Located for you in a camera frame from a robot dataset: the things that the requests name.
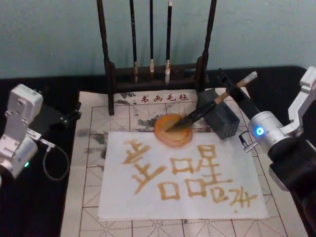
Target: white paper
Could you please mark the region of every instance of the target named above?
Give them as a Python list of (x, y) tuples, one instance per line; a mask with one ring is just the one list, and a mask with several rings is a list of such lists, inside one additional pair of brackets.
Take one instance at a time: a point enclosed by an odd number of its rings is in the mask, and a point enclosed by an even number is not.
[[(134, 163), (123, 164), (127, 158), (127, 150), (132, 153), (135, 150), (131, 144), (124, 144), (128, 140), (137, 139), (137, 143), (142, 143), (138, 149), (150, 146), (150, 149), (141, 154), (136, 164), (148, 168), (149, 175), (160, 166), (166, 169), (155, 178), (143, 186), (138, 194), (135, 191), (139, 187), (139, 181), (132, 178), (137, 175), (139, 179), (145, 179), (135, 168)], [(209, 175), (210, 168), (200, 167), (198, 163), (201, 159), (203, 165), (208, 164), (206, 158), (202, 158), (198, 151), (198, 145), (214, 145), (216, 158), (211, 159), (217, 181), (231, 179), (232, 183), (219, 183), (215, 185), (203, 186), (203, 182), (188, 182), (192, 191), (202, 191), (205, 187), (205, 195), (195, 195), (189, 197), (186, 179), (201, 180), (209, 182), (212, 177)], [(182, 159), (191, 158), (193, 173), (187, 172), (172, 173), (170, 158)], [(176, 168), (188, 167), (187, 161), (176, 161)], [(161, 199), (159, 183), (173, 182), (164, 187), (166, 196), (176, 196), (174, 187), (179, 188), (178, 199)], [(215, 200), (219, 196), (220, 190), (224, 191), (221, 202), (215, 203), (211, 189), (214, 190)], [(249, 203), (233, 202), (236, 196), (238, 199), (252, 198)], [(241, 218), (267, 218), (268, 212), (262, 195), (259, 179), (254, 166), (253, 158), (243, 151), (243, 146), (237, 136), (222, 141), (215, 133), (194, 133), (192, 141), (181, 148), (170, 148), (161, 143), (153, 133), (141, 132), (110, 132), (108, 138), (107, 154), (105, 159), (105, 169), (103, 173), (100, 204), (98, 209), (100, 220), (142, 220), (142, 219), (241, 219)]]

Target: blue led light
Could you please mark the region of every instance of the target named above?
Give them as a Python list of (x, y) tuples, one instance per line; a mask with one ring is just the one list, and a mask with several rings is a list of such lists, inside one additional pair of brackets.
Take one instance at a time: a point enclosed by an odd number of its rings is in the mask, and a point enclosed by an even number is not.
[(262, 127), (258, 127), (256, 128), (256, 135), (257, 136), (261, 136), (262, 134), (264, 134), (264, 129)]

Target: gray block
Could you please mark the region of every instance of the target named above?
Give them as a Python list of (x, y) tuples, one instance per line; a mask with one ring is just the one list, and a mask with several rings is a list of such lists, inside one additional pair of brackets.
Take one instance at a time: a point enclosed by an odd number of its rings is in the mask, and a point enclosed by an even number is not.
[[(199, 108), (218, 97), (215, 90), (202, 91), (197, 95), (197, 107)], [(239, 118), (226, 103), (218, 104), (213, 110), (204, 116), (206, 123), (221, 139), (232, 137), (236, 134)]]

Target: wall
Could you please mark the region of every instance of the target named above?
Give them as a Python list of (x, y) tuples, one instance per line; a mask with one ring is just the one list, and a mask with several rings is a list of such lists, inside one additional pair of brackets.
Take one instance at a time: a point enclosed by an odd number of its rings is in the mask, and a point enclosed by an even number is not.
[[(137, 52), (148, 66), (149, 0), (135, 1)], [(132, 67), (128, 0), (103, 0), (110, 59)], [(210, 0), (174, 0), (171, 63), (203, 50)], [(218, 0), (208, 68), (316, 66), (314, 0)], [(154, 1), (155, 64), (165, 64), (167, 0)], [(0, 78), (103, 74), (96, 0), (0, 0)]]

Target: chinese character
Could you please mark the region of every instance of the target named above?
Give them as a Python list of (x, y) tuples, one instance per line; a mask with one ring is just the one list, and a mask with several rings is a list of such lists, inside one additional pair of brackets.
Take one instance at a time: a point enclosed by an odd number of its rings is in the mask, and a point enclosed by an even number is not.
[(142, 157), (139, 157), (139, 156), (151, 148), (150, 146), (144, 146), (142, 149), (140, 149), (140, 146), (142, 145), (142, 143), (137, 143), (137, 139), (126, 141), (124, 142), (124, 144), (131, 144), (135, 152), (132, 153), (130, 150), (127, 150), (126, 151), (127, 157), (125, 161), (123, 162), (123, 164), (136, 163), (137, 161), (142, 159)]
[(179, 97), (180, 100), (188, 100), (187, 95), (186, 94), (181, 94)]
[[(172, 196), (167, 196), (166, 189), (164, 188), (165, 185), (172, 185), (175, 194)], [(177, 183), (175, 183), (175, 182), (162, 182), (162, 183), (159, 183), (157, 186), (160, 190), (161, 200), (168, 200), (168, 199), (179, 200), (180, 199), (179, 186)]]
[(172, 94), (168, 95), (167, 100), (175, 101), (176, 99), (173, 99)]
[(148, 95), (144, 95), (143, 98), (142, 98), (142, 102), (146, 103), (149, 101), (149, 99), (147, 99)]
[[(172, 173), (173, 174), (177, 174), (177, 173), (181, 173), (181, 172), (190, 172), (191, 174), (193, 174), (194, 169), (193, 169), (193, 165), (192, 165), (192, 159), (191, 158), (183, 158), (183, 159), (176, 159), (176, 158), (170, 158), (171, 161), (171, 165), (172, 165)], [(177, 162), (182, 162), (185, 161), (187, 163), (187, 167), (183, 168), (183, 169), (178, 169), (176, 167), (176, 161)]]
[(214, 145), (198, 145), (197, 149), (202, 157), (198, 161), (198, 166), (196, 168), (196, 172), (199, 172), (202, 167), (207, 167), (210, 170), (210, 174), (205, 175), (202, 174), (203, 177), (211, 177), (210, 182), (206, 182), (206, 185), (215, 185), (220, 183), (232, 183), (232, 179), (218, 181), (217, 176), (222, 175), (221, 173), (215, 173), (215, 167), (219, 166), (219, 164), (213, 164), (213, 159), (216, 158), (215, 146)]
[(162, 98), (161, 98), (160, 96), (156, 95), (154, 101), (156, 102), (156, 101), (158, 101), (158, 100), (162, 101)]
[(211, 189), (212, 199), (215, 203), (220, 203), (222, 201), (228, 200), (228, 196), (225, 196), (224, 189), (221, 187), (215, 187)]
[(138, 188), (135, 191), (135, 195), (138, 194), (142, 188), (152, 179), (154, 179), (157, 175), (161, 174), (164, 172), (167, 167), (166, 166), (160, 166), (158, 169), (156, 169), (152, 174), (148, 173), (148, 169), (150, 167), (150, 164), (146, 164), (145, 166), (141, 167), (138, 164), (134, 164), (134, 167), (139, 171), (141, 175), (145, 176), (145, 179), (141, 180), (137, 175), (133, 175), (132, 178), (136, 179), (139, 183)]
[[(206, 188), (205, 188), (206, 185), (203, 179), (185, 179), (184, 182), (186, 182), (189, 197), (191, 198), (193, 196), (202, 196), (203, 198), (206, 197)], [(197, 192), (192, 191), (190, 182), (198, 183), (200, 186), (200, 191), (197, 191)]]
[(229, 203), (230, 206), (234, 205), (236, 202), (240, 203), (240, 206), (243, 208), (243, 204), (244, 202), (247, 202), (247, 207), (250, 207), (250, 201), (252, 199), (257, 198), (258, 195), (252, 195), (251, 197), (249, 197), (249, 193), (248, 192), (244, 192), (243, 191), (243, 186), (240, 187), (239, 189), (229, 189), (229, 192), (234, 192), (236, 193), (235, 199)]

